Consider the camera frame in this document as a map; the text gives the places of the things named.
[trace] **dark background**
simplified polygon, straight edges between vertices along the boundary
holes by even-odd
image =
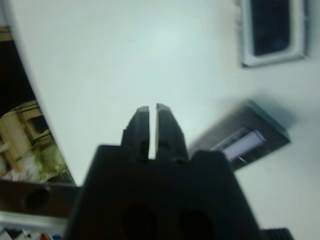
[[[35,99],[14,41],[0,41],[0,117]]]

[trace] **black object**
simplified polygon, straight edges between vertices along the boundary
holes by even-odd
[[[199,150],[224,152],[232,144],[250,135],[254,135],[256,141],[260,142],[255,142],[248,149],[242,145],[242,152],[237,149],[241,152],[239,155],[233,153],[235,157],[228,159],[233,170],[238,170],[290,143],[286,129],[258,105],[249,101],[214,125],[188,149],[188,152],[190,155]]]
[[[254,55],[285,50],[290,44],[289,0],[251,0]]]
[[[35,116],[33,118],[30,118],[29,120],[32,122],[35,130],[39,134],[42,134],[45,130],[49,129],[48,124],[47,124],[45,117],[43,115]]]
[[[261,230],[265,240],[294,240],[287,228]]]
[[[65,239],[262,240],[225,156],[189,159],[178,123],[158,104],[157,153],[148,159],[148,119],[139,108],[121,146],[98,147]]]

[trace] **mounting hole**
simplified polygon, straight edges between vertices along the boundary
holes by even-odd
[[[45,205],[50,197],[50,188],[37,188],[30,192],[25,199],[25,207],[27,210],[34,210]]]

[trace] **white table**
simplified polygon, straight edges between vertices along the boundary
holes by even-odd
[[[190,144],[251,98],[289,128],[292,144],[236,177],[261,227],[318,239],[320,2],[312,2],[310,58],[255,69],[239,67],[231,2],[11,0],[6,8],[32,88],[78,185],[97,145],[119,144],[137,107],[150,106],[153,137],[156,103],[170,106]]]

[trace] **white surface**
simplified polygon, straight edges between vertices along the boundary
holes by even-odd
[[[189,144],[246,98],[289,126],[275,101],[296,118],[292,144],[236,176],[261,227],[319,239],[320,2],[312,2],[310,59],[253,69],[239,68],[230,2],[12,0],[9,8],[27,75],[77,184],[96,146],[119,144],[139,106],[169,105]]]

